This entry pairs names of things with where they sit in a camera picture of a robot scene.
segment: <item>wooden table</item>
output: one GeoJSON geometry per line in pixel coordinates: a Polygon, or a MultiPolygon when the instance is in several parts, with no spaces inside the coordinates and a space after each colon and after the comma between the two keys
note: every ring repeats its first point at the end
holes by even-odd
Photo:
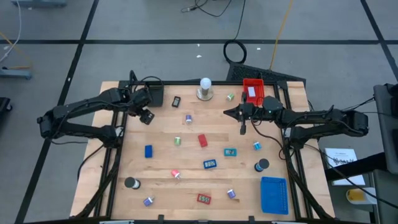
{"type": "MultiPolygon", "coordinates": [[[[104,82],[101,91],[117,86],[118,82],[104,82]]],[[[288,86],[292,109],[308,110],[303,83],[290,82],[288,86]]],[[[240,123],[223,114],[224,110],[240,103],[242,86],[213,86],[215,95],[210,101],[199,100],[195,94],[197,88],[192,85],[166,85],[163,107],[150,108],[155,118],[148,126],[138,118],[128,117],[112,219],[156,220],[159,214],[163,214],[166,220],[248,220],[250,215],[254,215],[256,220],[295,220],[289,186],[288,215],[261,211],[261,177],[283,177],[288,183],[289,180],[286,163],[278,157],[277,143],[258,135],[249,124],[247,133],[240,135],[240,123]],[[235,94],[233,101],[226,100],[230,93],[235,94]],[[179,108],[171,107],[174,96],[181,97],[179,108]],[[185,124],[186,114],[192,115],[192,124],[185,124]],[[200,147],[199,134],[205,134],[207,147],[200,147]],[[180,146],[174,145],[176,136],[181,137],[180,146]],[[260,151],[253,149],[254,141],[261,143],[260,151]],[[144,147],[148,144],[154,148],[152,159],[144,157],[144,147]],[[223,149],[226,147],[238,149],[238,156],[225,157],[223,149]],[[261,158],[268,159],[270,166],[258,173],[253,166],[261,158]],[[216,159],[217,168],[205,170],[203,161],[208,159],[216,159]],[[172,169],[180,171],[181,180],[172,177],[172,169]],[[127,177],[139,179],[141,188],[127,189],[124,186],[127,177]],[[236,198],[228,198],[226,192],[229,189],[235,191],[236,198]],[[197,202],[198,194],[210,195],[211,204],[197,202]],[[151,196],[155,197],[154,203],[145,207],[142,201],[151,196]]],[[[274,96],[271,86],[266,86],[265,91],[266,95],[274,96]]],[[[93,125],[110,124],[111,118],[112,112],[96,112],[93,125]]],[[[262,122],[259,130],[281,139],[274,123],[262,122]]],[[[315,140],[310,140],[308,144],[318,147],[315,140]]],[[[100,145],[99,140],[90,140],[85,156],[100,145]]],[[[301,152],[309,191],[326,212],[334,216],[319,152],[310,147],[303,148],[301,152]]],[[[71,215],[80,212],[97,190],[104,154],[105,150],[102,150],[82,168],[71,215]]],[[[305,217],[299,188],[297,194],[301,216],[305,217]]],[[[107,197],[106,192],[102,214],[107,197]]]]}

